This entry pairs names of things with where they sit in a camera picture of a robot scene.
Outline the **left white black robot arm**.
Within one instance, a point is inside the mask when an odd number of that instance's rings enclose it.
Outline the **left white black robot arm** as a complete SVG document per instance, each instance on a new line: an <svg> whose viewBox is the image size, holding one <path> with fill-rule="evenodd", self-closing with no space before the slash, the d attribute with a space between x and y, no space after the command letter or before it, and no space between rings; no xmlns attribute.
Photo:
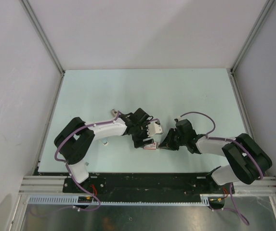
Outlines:
<svg viewBox="0 0 276 231"><path fill-rule="evenodd" d="M55 138L54 159L65 165L74 188L83 193L90 187L89 172L83 159L92 143L129 135L135 148L144 147L154 141L148 131L153 118L142 108L127 114L117 111L112 119L91 123L75 117Z"/></svg>

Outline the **beige black stapler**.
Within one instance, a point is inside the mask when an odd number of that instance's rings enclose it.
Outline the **beige black stapler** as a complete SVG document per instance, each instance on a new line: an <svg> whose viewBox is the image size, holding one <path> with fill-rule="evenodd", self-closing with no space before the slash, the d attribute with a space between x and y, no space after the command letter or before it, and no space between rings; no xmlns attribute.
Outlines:
<svg viewBox="0 0 276 231"><path fill-rule="evenodd" d="M111 115L112 115L113 117L116 117L116 116L118 115L118 111L117 111L116 109L112 109L112 110L111 110Z"/></svg>

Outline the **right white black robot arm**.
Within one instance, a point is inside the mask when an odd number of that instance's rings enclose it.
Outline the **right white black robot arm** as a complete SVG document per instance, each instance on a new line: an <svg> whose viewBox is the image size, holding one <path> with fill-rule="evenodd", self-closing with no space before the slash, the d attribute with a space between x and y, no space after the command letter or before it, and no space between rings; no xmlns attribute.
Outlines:
<svg viewBox="0 0 276 231"><path fill-rule="evenodd" d="M228 165L219 166L206 175L206 188L217 193L223 185L240 181L250 185L264 177L273 165L265 151L246 133L233 138L210 137L197 134L189 120L176 120L160 149L178 151L181 146L192 154L214 154L227 159Z"/></svg>

